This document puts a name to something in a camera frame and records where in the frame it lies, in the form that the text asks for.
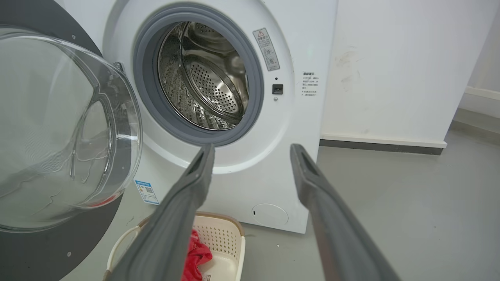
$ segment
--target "stainless steel drum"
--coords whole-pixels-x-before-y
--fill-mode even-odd
[[[204,24],[181,22],[166,34],[158,75],[168,102],[196,126],[228,130],[245,114],[249,95],[243,60]]]

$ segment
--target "white washing machine front panel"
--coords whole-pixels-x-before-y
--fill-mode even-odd
[[[137,35],[143,24],[164,7],[178,4],[171,0],[99,1],[106,24],[97,27],[95,14],[84,14],[80,5],[65,0],[65,8],[83,26],[110,62],[122,62],[134,87],[133,56]],[[268,227],[304,233],[308,211],[297,197],[290,145],[299,143],[317,157],[321,118],[326,94],[328,67],[337,14],[337,1],[293,0],[197,0],[233,21],[251,42],[262,67],[264,97],[253,127],[237,141],[216,148],[210,190],[202,211],[232,216],[245,223],[262,225],[253,209],[260,204],[276,208],[258,208],[270,217],[283,219]],[[266,28],[277,55],[280,69],[268,71],[253,32]],[[304,77],[317,77],[303,89]],[[272,94],[273,84],[283,84],[283,94]],[[143,122],[143,153],[135,179],[148,182],[156,196],[163,198],[179,178],[199,147],[184,142],[160,126],[137,95]]]

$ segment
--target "gray floor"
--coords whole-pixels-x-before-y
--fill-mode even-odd
[[[466,119],[441,156],[319,149],[319,167],[404,281],[500,280],[499,138]],[[153,210],[131,186],[103,239],[63,280],[101,280],[113,243]],[[310,225],[305,235],[244,227],[243,281],[324,280]]]

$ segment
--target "blue and white sticker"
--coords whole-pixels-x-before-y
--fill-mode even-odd
[[[151,186],[151,183],[136,180],[135,184],[137,185],[137,189],[139,189],[140,195],[142,196],[142,200],[144,202],[154,205],[159,205],[158,199],[156,198],[155,191]]]

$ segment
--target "transparent door glass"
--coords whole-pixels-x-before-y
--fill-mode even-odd
[[[72,43],[0,27],[0,91],[0,229],[46,229],[123,193],[142,131],[120,70]]]

